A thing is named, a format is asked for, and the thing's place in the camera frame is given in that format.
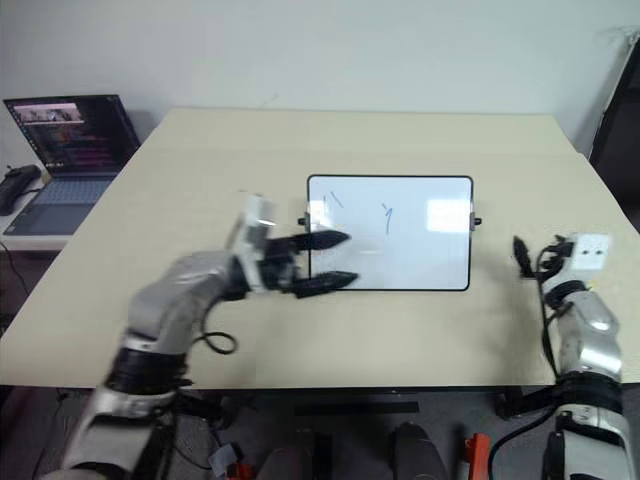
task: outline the table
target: table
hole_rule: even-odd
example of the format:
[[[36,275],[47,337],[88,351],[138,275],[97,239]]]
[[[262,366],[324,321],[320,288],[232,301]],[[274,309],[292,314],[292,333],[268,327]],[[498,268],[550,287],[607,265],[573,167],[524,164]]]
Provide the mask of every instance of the table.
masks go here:
[[[42,188],[42,180],[38,180],[29,186],[29,189]],[[6,217],[0,217],[0,241],[6,245],[6,247],[13,250],[20,251],[59,251],[69,241],[67,235],[31,235],[31,236],[17,236],[17,235],[4,235],[4,231],[11,224],[13,219],[18,216],[27,203],[35,197],[36,193],[27,193],[18,198],[15,205],[15,210],[11,215]]]
[[[219,249],[247,192],[300,232],[312,173],[470,175],[484,219],[466,292],[273,293],[218,306],[227,357],[193,349],[198,388],[541,385],[535,286],[511,255],[556,233],[613,235],[597,288],[622,324],[624,380],[640,381],[640,238],[549,116],[175,109],[116,178],[0,341],[0,382],[93,386],[131,296],[178,257]]]

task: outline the wall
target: wall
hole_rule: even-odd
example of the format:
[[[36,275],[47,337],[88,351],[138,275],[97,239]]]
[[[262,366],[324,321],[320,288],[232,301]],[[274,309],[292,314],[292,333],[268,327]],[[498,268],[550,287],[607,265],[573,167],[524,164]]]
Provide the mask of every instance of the wall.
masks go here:
[[[0,0],[0,96],[553,113],[587,151],[638,0]],[[0,164],[34,156],[4,108]]]

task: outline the gray carpet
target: gray carpet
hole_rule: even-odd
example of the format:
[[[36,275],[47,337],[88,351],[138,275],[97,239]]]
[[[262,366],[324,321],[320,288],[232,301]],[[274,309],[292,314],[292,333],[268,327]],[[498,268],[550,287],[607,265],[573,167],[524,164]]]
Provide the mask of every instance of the gray carpet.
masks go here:
[[[231,398],[232,404],[247,398]],[[640,388],[625,390],[625,414],[640,446]],[[53,389],[16,388],[2,409],[0,433],[0,478],[30,479],[38,457],[42,461],[37,474],[53,470],[59,462],[65,439],[86,401],[86,395],[73,392],[60,407],[50,438],[49,425],[57,408]],[[417,402],[418,413],[375,415],[296,415],[301,405],[345,402]],[[235,442],[247,463],[259,467],[275,447],[295,443],[297,433],[312,430],[332,436],[333,479],[391,480],[388,467],[389,434],[402,422],[421,425],[434,443],[452,479],[466,479],[467,466],[460,461],[462,439],[474,432],[488,434],[493,441],[528,423],[535,416],[505,422],[493,413],[492,394],[486,392],[426,392],[416,394],[328,394],[324,392],[269,393],[243,401],[235,422],[219,431],[223,443]],[[551,422],[506,445],[497,457],[498,479],[540,478],[542,452]],[[215,441],[202,420],[184,417],[179,422],[178,445],[200,463],[214,450]],[[640,449],[635,448],[636,464]],[[213,478],[211,473],[194,469],[175,456],[172,479]]]

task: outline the orange part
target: orange part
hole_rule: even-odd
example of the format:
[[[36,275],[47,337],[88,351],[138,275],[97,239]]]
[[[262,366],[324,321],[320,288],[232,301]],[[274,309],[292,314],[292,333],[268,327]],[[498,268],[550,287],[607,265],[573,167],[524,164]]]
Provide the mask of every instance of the orange part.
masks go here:
[[[491,440],[483,433],[475,433],[464,441],[465,460],[469,462],[469,480],[488,480]]]
[[[256,475],[251,465],[234,463],[227,468],[227,480],[253,480],[254,478]]]

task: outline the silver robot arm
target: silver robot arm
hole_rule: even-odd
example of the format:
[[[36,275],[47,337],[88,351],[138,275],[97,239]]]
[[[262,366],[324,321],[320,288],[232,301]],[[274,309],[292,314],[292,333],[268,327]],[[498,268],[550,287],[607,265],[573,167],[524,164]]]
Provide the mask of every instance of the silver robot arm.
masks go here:
[[[302,298],[337,290],[357,277],[327,272],[299,278],[296,254],[331,248],[349,237],[324,231],[268,239],[274,225],[271,210],[262,197],[250,197],[225,250],[178,260],[163,278],[133,297],[118,354],[66,447],[63,470],[108,478],[137,476],[158,418],[184,383],[194,332],[198,326],[204,331],[216,303],[242,299],[249,291],[279,290]],[[54,475],[64,477],[64,472]]]
[[[545,452],[546,479],[636,479],[629,424],[622,414],[619,324],[589,289],[608,248],[606,235],[575,234],[560,237],[537,262],[544,302],[554,312],[560,336],[556,429]],[[541,261],[544,254],[549,256]]]

